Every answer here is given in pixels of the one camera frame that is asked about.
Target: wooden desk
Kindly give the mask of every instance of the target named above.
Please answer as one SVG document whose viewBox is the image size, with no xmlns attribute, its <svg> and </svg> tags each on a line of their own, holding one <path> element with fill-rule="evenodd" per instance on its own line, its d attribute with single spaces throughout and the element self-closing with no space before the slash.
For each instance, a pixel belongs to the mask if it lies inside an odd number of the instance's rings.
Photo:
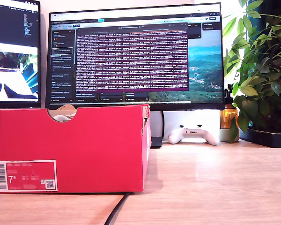
<svg viewBox="0 0 281 225">
<path fill-rule="evenodd" d="M 0 225 L 103 225 L 121 195 L 0 195 Z M 281 149 L 241 141 L 151 150 L 145 193 L 115 225 L 281 225 Z"/>
</svg>

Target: plant pot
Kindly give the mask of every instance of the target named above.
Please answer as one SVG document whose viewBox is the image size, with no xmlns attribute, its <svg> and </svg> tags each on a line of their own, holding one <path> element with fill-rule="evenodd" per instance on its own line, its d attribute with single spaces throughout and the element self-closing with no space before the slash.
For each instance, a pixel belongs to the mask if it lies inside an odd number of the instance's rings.
<svg viewBox="0 0 281 225">
<path fill-rule="evenodd" d="M 281 148 L 281 133 L 269 133 L 248 128 L 246 134 L 240 130 L 240 138 L 271 148 Z"/>
<path fill-rule="evenodd" d="M 237 136 L 233 140 L 233 142 L 239 141 L 239 130 L 240 129 L 237 129 Z M 220 129 L 220 141 L 221 142 L 230 142 L 230 135 L 231 135 L 230 129 Z"/>
</svg>

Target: monitor screen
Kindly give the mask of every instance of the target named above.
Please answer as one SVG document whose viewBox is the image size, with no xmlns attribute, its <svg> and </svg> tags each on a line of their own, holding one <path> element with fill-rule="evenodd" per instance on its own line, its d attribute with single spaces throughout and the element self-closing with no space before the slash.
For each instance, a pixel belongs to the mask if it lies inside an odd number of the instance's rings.
<svg viewBox="0 0 281 225">
<path fill-rule="evenodd" d="M 50 13 L 46 107 L 222 109 L 220 3 Z"/>
<path fill-rule="evenodd" d="M 40 107 L 40 3 L 0 0 L 0 107 Z"/>
</svg>

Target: black tray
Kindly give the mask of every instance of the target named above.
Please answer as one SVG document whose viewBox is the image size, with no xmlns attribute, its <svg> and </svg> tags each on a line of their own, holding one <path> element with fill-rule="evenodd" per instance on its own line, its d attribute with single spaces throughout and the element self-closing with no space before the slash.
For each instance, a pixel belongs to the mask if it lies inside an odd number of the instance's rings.
<svg viewBox="0 0 281 225">
<path fill-rule="evenodd" d="M 271 148 L 281 148 L 281 133 L 269 133 L 249 128 L 247 134 L 244 134 L 242 130 L 240 130 L 239 136 L 243 140 L 256 144 L 261 144 Z"/>
</svg>

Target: monitor stand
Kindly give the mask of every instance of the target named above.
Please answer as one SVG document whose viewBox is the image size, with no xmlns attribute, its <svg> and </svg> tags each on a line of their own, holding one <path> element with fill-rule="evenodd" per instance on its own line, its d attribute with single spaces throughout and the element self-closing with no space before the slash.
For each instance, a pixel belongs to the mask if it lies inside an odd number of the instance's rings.
<svg viewBox="0 0 281 225">
<path fill-rule="evenodd" d="M 151 148 L 159 149 L 163 145 L 164 134 L 164 114 L 162 111 L 151 112 L 150 115 L 151 125 Z"/>
</svg>

